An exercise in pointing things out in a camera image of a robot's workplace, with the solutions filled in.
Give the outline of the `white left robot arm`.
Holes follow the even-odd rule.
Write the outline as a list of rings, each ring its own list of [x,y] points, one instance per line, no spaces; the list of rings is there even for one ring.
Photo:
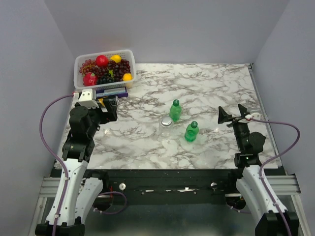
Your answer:
[[[69,113],[70,131],[62,148],[62,174],[54,203],[45,223],[38,224],[37,236],[82,236],[85,220],[98,194],[109,189],[107,176],[92,174],[81,186],[91,154],[94,135],[100,125],[117,120],[117,103],[104,99],[96,108],[78,103]]]

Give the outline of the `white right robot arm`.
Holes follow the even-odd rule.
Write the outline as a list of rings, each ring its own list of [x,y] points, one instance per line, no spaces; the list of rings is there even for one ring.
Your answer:
[[[259,132],[250,132],[249,122],[267,123],[260,113],[249,111],[238,104],[240,115],[234,117],[223,107],[219,107],[218,123],[226,123],[233,128],[238,153],[234,156],[235,166],[240,173],[227,179],[227,189],[233,193],[240,192],[256,223],[257,236],[296,236],[299,219],[296,213],[290,212],[272,189],[264,167],[280,157],[276,155],[264,163],[259,154],[263,152],[265,136]]]

